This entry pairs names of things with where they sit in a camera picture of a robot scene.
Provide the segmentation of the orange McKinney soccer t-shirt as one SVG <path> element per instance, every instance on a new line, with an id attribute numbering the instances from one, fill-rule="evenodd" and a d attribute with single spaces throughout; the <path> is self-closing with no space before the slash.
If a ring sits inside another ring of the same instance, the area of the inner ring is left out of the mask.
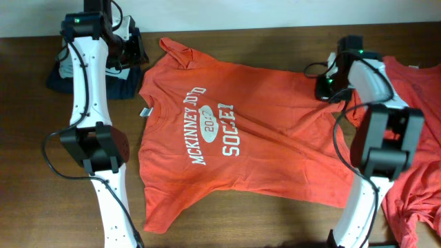
<path id="1" fill-rule="evenodd" d="M 144 76 L 151 109 L 139 150 L 145 231 L 165 233 L 217 190 L 267 194 L 343 208 L 353 174 L 334 128 L 342 104 L 314 96 L 289 71 L 219 61 L 168 38 Z"/>

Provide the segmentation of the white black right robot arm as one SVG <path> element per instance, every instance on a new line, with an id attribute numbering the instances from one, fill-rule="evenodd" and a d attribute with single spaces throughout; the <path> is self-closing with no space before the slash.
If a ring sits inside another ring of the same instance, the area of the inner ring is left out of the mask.
<path id="1" fill-rule="evenodd" d="M 382 56 L 363 48 L 361 36 L 338 41 L 327 60 L 327 70 L 315 77 L 315 97 L 328 103 L 360 102 L 342 111 L 365 109 L 344 165 L 354 174 L 347 204 L 330 230 L 327 246 L 368 247 L 380 204 L 401 173 L 413 161 L 424 124 L 421 110 L 409 107 L 394 90 Z"/>

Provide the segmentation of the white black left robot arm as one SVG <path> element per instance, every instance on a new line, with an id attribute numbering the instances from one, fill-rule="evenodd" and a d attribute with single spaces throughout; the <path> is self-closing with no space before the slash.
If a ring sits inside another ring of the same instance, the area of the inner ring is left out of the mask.
<path id="1" fill-rule="evenodd" d="M 122 72 L 149 61 L 131 17 L 112 19 L 114 1 L 85 1 L 83 11 L 67 14 L 61 34 L 73 67 L 74 102 L 61 144 L 85 170 L 95 190 L 105 248 L 143 247 L 130 217 L 125 188 L 130 156 L 127 136 L 112 125 L 107 108 L 106 72 Z"/>

